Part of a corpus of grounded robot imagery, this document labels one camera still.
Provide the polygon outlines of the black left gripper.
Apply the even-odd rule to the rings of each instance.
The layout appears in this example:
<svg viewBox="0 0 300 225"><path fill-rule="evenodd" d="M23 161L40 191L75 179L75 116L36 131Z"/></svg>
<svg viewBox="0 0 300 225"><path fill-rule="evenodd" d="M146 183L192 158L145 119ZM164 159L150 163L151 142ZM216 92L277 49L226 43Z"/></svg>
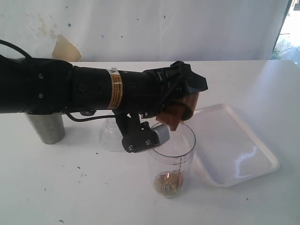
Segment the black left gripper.
<svg viewBox="0 0 300 225"><path fill-rule="evenodd" d="M175 99L208 90L206 78L182 61L142 72L120 70L119 74L123 93L114 113L121 131L127 130L131 120L139 123L140 116L156 117Z"/></svg>

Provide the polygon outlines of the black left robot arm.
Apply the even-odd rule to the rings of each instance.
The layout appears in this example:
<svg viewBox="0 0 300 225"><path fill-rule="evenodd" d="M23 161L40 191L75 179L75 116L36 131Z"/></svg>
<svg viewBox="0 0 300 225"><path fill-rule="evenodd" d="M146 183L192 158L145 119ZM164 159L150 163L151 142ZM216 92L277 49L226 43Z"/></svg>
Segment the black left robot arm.
<svg viewBox="0 0 300 225"><path fill-rule="evenodd" d="M189 94L206 91L189 64L143 72L77 67L63 60L0 59L1 113L50 115L112 110L122 133L139 127Z"/></svg>

